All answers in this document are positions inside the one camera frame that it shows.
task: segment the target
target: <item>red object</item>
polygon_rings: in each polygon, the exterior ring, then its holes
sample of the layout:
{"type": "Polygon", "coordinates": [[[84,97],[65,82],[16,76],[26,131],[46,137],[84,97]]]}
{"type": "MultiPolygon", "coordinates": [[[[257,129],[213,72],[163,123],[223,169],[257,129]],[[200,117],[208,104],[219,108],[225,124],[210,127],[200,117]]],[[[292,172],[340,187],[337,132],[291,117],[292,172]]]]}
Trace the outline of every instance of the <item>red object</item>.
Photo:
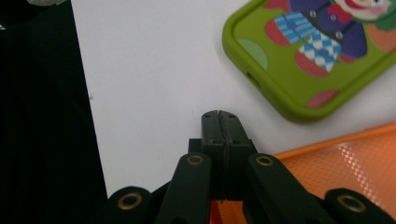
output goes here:
{"type": "Polygon", "coordinates": [[[290,12],[288,0],[272,0],[263,6],[264,8],[282,8],[285,12],[290,12]]]}
{"type": "Polygon", "coordinates": [[[337,16],[337,20],[341,23],[347,23],[353,19],[352,14],[345,12],[338,4],[333,4],[327,10],[330,14],[337,16]]]}
{"type": "Polygon", "coordinates": [[[289,40],[279,30],[274,20],[268,21],[264,30],[268,38],[274,42],[274,44],[280,46],[287,46],[290,44],[289,40]]]}
{"type": "Polygon", "coordinates": [[[319,108],[323,105],[326,105],[339,91],[337,90],[329,90],[323,91],[316,94],[314,97],[309,99],[306,103],[306,107],[308,108],[319,108]]]}
{"type": "Polygon", "coordinates": [[[306,72],[307,74],[314,76],[314,77],[325,77],[329,74],[329,72],[308,58],[305,57],[300,51],[297,51],[295,57],[295,61],[297,62],[298,66],[306,72]]]}
{"type": "Polygon", "coordinates": [[[341,59],[343,62],[345,62],[345,63],[353,63],[353,62],[355,62],[354,59],[348,58],[347,56],[342,55],[342,54],[340,54],[340,59],[341,59]]]}

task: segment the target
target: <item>white surface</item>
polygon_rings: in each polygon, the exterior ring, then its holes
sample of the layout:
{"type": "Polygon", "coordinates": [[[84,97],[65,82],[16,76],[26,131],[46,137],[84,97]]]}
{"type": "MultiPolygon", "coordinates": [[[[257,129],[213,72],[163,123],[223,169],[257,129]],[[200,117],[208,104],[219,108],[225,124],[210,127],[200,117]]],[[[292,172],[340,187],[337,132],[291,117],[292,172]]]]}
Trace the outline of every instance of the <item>white surface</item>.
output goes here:
{"type": "Polygon", "coordinates": [[[72,2],[109,195],[169,181],[210,110],[237,115],[265,153],[396,120],[395,66],[326,119],[283,119],[222,49],[224,22],[247,2],[72,2]]]}

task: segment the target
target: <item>green phone case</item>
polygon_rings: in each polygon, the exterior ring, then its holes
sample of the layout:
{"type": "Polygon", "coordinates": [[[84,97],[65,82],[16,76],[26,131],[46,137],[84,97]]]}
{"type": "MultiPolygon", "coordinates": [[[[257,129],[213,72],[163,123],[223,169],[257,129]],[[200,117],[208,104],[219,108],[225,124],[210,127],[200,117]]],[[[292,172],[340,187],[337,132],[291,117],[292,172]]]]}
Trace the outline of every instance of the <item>green phone case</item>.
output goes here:
{"type": "Polygon", "coordinates": [[[222,43],[281,115],[313,121],[396,62],[395,11],[396,0],[252,0],[222,43]]]}

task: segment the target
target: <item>orange part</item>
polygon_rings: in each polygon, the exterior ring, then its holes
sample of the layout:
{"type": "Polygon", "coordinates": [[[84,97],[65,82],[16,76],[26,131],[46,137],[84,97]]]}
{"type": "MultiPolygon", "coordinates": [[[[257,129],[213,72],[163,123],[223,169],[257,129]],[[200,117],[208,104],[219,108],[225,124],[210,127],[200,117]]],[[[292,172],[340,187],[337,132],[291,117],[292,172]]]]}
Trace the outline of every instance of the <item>orange part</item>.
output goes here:
{"type": "MultiPolygon", "coordinates": [[[[329,189],[363,194],[396,219],[396,124],[354,133],[276,155],[311,193],[329,189]]],[[[246,224],[240,202],[213,202],[212,224],[246,224]]]]}
{"type": "Polygon", "coordinates": [[[393,52],[396,50],[396,42],[394,41],[394,39],[396,39],[396,29],[391,31],[382,31],[378,30],[375,25],[368,25],[367,32],[373,43],[378,48],[385,52],[393,52]]]}

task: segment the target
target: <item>cartoon clown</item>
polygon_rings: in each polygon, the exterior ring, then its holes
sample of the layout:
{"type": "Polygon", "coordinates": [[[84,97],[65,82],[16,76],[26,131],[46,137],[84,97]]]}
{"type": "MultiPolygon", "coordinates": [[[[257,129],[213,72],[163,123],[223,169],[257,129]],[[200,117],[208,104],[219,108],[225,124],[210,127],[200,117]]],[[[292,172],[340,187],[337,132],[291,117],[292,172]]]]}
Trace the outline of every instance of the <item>cartoon clown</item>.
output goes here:
{"type": "Polygon", "coordinates": [[[288,12],[270,20],[265,33],[278,45],[303,43],[295,62],[315,77],[328,75],[338,60],[366,55],[363,23],[382,31],[396,27],[396,0],[273,0],[264,7],[288,12]]]}

